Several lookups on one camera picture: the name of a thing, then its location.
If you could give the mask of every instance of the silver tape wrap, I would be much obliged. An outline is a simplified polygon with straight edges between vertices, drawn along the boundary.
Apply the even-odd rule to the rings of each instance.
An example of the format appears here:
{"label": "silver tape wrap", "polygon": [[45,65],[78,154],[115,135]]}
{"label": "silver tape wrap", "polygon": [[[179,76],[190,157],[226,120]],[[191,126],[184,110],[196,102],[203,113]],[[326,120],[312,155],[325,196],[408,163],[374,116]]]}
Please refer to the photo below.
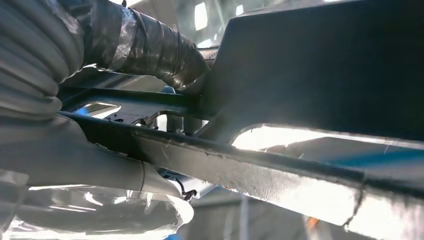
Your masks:
{"label": "silver tape wrap", "polygon": [[84,31],[78,21],[71,16],[57,0],[43,0],[52,12],[60,18],[71,34],[83,35]]}
{"label": "silver tape wrap", "polygon": [[122,8],[122,25],[120,29],[119,42],[116,47],[113,60],[108,67],[108,71],[120,69],[130,54],[137,32],[137,20],[134,13],[128,8]]}

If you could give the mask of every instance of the plastic wrap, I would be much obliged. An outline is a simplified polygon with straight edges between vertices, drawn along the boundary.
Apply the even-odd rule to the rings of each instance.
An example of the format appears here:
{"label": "plastic wrap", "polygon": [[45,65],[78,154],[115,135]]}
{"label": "plastic wrap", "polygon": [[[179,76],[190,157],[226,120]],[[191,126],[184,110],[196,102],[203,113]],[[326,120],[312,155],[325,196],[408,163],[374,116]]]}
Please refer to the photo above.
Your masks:
{"label": "plastic wrap", "polygon": [[24,200],[27,181],[26,174],[0,169],[0,239]]}
{"label": "plastic wrap", "polygon": [[164,239],[193,218],[180,198],[91,185],[31,187],[4,239]]}
{"label": "plastic wrap", "polygon": [[192,42],[154,18],[107,0],[63,4],[85,32],[85,65],[155,76],[177,90],[209,70]]}

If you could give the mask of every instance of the steel beam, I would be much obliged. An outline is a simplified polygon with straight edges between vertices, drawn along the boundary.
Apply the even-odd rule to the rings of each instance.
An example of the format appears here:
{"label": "steel beam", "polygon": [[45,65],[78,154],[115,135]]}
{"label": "steel beam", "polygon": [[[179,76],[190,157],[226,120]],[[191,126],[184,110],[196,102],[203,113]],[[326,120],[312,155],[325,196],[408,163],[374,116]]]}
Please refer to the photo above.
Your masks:
{"label": "steel beam", "polygon": [[362,171],[63,113],[92,143],[385,240],[423,239],[424,191]]}

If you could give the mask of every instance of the metal panel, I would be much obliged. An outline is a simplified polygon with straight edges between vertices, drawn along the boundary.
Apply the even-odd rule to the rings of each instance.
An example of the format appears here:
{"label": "metal panel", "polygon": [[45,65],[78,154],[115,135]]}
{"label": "metal panel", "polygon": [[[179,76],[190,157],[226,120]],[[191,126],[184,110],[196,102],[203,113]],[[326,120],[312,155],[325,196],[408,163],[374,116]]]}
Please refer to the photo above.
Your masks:
{"label": "metal panel", "polygon": [[[389,240],[424,237],[421,189],[329,164],[63,114],[80,124],[89,141],[111,151],[343,225],[362,235]],[[375,221],[365,224],[363,219]]]}
{"label": "metal panel", "polygon": [[231,19],[199,136],[261,123],[424,140],[424,1],[358,0]]}

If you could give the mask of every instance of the bright light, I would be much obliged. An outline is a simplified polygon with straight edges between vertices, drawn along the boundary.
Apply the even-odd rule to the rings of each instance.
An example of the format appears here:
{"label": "bright light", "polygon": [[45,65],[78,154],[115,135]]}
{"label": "bright light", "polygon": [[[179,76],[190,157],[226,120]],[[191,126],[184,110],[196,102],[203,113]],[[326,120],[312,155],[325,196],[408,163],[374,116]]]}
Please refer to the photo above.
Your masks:
{"label": "bright light", "polygon": [[204,2],[194,7],[194,27],[196,31],[204,29],[208,26],[208,11]]}
{"label": "bright light", "polygon": [[240,15],[240,14],[243,14],[245,11],[244,11],[244,9],[243,9],[243,5],[238,5],[236,8],[235,8],[235,15],[236,16],[238,16],[238,15]]}
{"label": "bright light", "polygon": [[55,186],[32,186],[29,188],[30,191],[38,191],[44,189],[68,189],[68,188],[77,188],[77,187],[85,187],[87,185],[84,184],[70,184],[70,185],[55,185]]}
{"label": "bright light", "polygon": [[201,43],[197,44],[197,47],[199,49],[207,49],[207,48],[212,47],[212,45],[213,45],[213,43],[212,43],[211,39],[206,39],[206,40],[202,41]]}
{"label": "bright light", "polygon": [[126,196],[119,196],[117,198],[115,198],[115,200],[113,201],[113,204],[120,204],[123,203],[127,200],[128,198]]}
{"label": "bright light", "polygon": [[59,207],[59,206],[48,206],[51,209],[59,209],[59,210],[66,210],[70,212],[79,212],[79,213],[85,213],[84,210],[78,210],[78,209],[71,209],[71,208],[65,208],[65,207]]}
{"label": "bright light", "polygon": [[[119,5],[121,5],[122,2],[123,2],[123,0],[109,0],[109,1],[111,1],[112,3],[119,4]],[[141,1],[143,1],[143,0],[126,0],[126,6],[131,7],[132,5],[139,3]]]}
{"label": "bright light", "polygon": [[75,208],[75,209],[82,209],[82,210],[96,211],[96,209],[94,209],[94,208],[83,207],[83,206],[68,205],[68,207]]}
{"label": "bright light", "polygon": [[84,194],[84,198],[85,198],[85,200],[89,201],[89,202],[90,202],[90,203],[92,203],[92,204],[99,205],[99,206],[103,206],[103,203],[101,203],[101,202],[99,202],[99,201],[96,201],[96,200],[93,198],[93,194],[91,194],[91,192],[86,192],[86,193]]}
{"label": "bright light", "polygon": [[326,136],[327,134],[309,130],[262,126],[243,132],[232,145],[238,149],[258,151]]}

